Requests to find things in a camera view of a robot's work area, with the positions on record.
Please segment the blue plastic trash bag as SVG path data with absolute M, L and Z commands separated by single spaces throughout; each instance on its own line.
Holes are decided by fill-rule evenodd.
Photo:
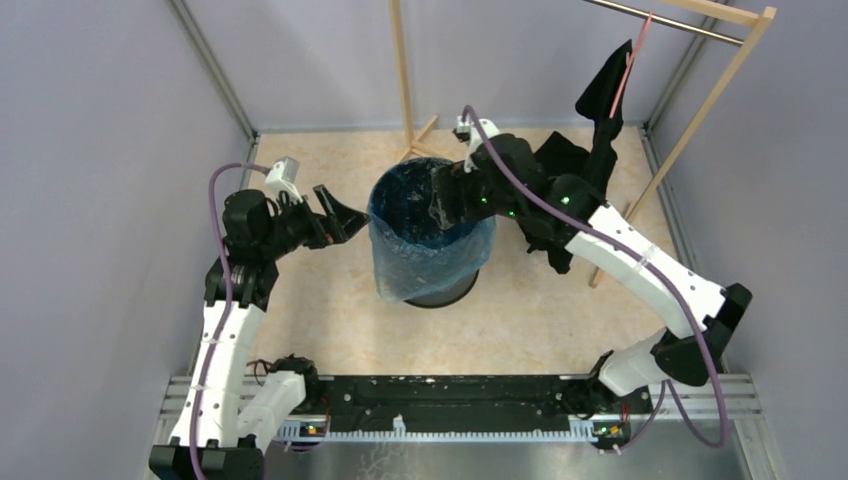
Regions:
M 452 303 L 463 296 L 462 282 L 474 280 L 490 258 L 494 218 L 444 230 L 430 215 L 432 175 L 450 164 L 438 157 L 406 160 L 385 171 L 371 190 L 368 235 L 376 289 L 385 301 L 419 304 L 452 293 L 441 302 Z

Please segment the black trash bin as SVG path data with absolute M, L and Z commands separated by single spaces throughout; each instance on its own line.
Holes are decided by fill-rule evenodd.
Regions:
M 479 271 L 476 270 L 446 290 L 408 299 L 405 300 L 405 303 L 422 309 L 438 309 L 450 306 L 466 297 L 474 288 L 478 278 Z

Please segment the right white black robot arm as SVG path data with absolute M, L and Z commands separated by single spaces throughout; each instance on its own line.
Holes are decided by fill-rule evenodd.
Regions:
M 709 385 L 719 390 L 717 360 L 752 294 L 722 286 L 648 240 L 600 193 L 575 175 L 545 175 L 527 141 L 489 126 L 454 130 L 464 158 L 434 175 L 432 213 L 442 227 L 502 216 L 529 226 L 556 252 L 605 271 L 652 308 L 662 328 L 602 355 L 586 397 L 612 412 L 628 394 L 654 384 Z

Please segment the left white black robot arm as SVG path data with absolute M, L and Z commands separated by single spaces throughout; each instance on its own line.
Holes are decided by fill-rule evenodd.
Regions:
M 148 465 L 159 479 L 260 479 L 264 457 L 287 417 L 308 413 L 321 393 L 312 361 L 290 356 L 272 367 L 259 392 L 242 401 L 244 371 L 278 279 L 277 262 L 299 248 L 324 249 L 351 240 L 369 216 L 313 192 L 275 199 L 248 189 L 228 196 L 221 217 L 222 255 L 205 279 L 204 323 L 197 366 L 179 419 Z

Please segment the black cloth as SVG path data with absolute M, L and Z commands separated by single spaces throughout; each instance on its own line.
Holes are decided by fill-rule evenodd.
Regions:
M 608 184 L 618 160 L 612 143 L 623 128 L 622 102 L 613 119 L 609 119 L 609 111 L 632 45 L 627 40 L 610 54 L 575 103 L 576 112 L 593 123 L 591 147 L 580 147 L 561 133 L 553 132 L 533 153 L 533 172 L 540 179 L 532 181 L 529 189 L 549 204 L 558 204 L 561 211 L 584 224 L 606 202 Z M 526 196 L 518 198 L 518 224 L 528 242 L 528 251 L 546 253 L 548 264 L 556 273 L 568 273 L 573 254 L 566 250 L 566 244 L 578 230 L 554 218 Z

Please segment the pink hanger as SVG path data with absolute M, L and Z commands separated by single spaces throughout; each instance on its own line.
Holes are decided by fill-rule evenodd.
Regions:
M 633 64 L 634 64 L 635 59 L 638 56 L 638 54 L 639 54 L 639 52 L 640 52 L 640 50 L 641 50 L 641 48 L 644 44 L 645 38 L 646 38 L 646 36 L 647 36 L 647 34 L 650 30 L 650 27 L 651 27 L 651 24 L 653 23 L 654 17 L 655 17 L 654 11 L 650 10 L 648 12 L 648 16 L 646 17 L 646 19 L 644 20 L 644 22 L 642 24 L 642 27 L 640 29 L 639 35 L 638 35 L 635 43 L 632 45 L 631 51 L 625 57 L 625 70 L 624 70 L 623 75 L 620 79 L 615 97 L 614 97 L 612 105 L 610 107 L 609 119 L 613 119 L 616 116 L 616 114 L 619 112 L 619 107 L 621 106 L 622 97 L 624 95 L 624 92 L 625 92 L 625 89 L 626 89 L 626 86 L 627 86 L 627 83 L 628 83 L 628 80 L 629 80 L 629 77 L 630 77 L 630 74 L 631 74 L 631 71 L 632 71 L 632 68 L 633 68 Z

